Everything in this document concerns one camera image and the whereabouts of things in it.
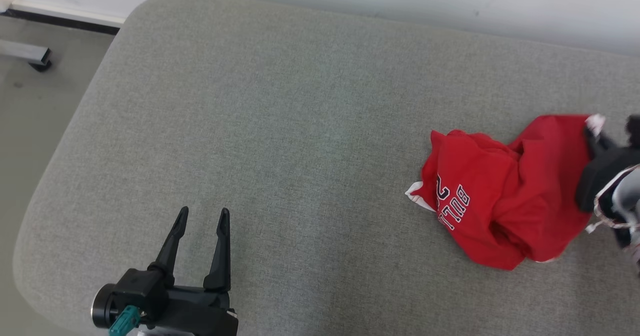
gray table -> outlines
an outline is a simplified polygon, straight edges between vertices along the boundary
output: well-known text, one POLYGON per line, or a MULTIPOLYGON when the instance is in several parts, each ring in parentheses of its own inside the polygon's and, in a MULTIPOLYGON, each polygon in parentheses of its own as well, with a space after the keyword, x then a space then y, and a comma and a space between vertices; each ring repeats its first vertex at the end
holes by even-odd
POLYGON ((32 198, 20 292, 83 335, 105 283, 190 221, 176 283, 231 210, 242 335, 636 335, 610 231, 555 263, 469 261, 404 191, 429 132, 512 140, 544 113, 640 109, 640 60, 254 0, 150 0, 111 45, 32 198))

